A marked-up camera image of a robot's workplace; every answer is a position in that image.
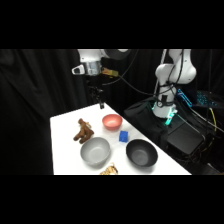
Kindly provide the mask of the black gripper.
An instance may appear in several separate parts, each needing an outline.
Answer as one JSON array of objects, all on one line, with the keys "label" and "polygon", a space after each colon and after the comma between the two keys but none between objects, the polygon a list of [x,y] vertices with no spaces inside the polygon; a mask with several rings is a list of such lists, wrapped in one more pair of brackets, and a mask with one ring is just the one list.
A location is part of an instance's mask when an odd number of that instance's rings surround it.
[{"label": "black gripper", "polygon": [[95,99],[96,103],[99,103],[100,109],[104,109],[104,97],[99,95],[103,92],[101,76],[86,76],[87,86],[90,91],[90,95]]}]

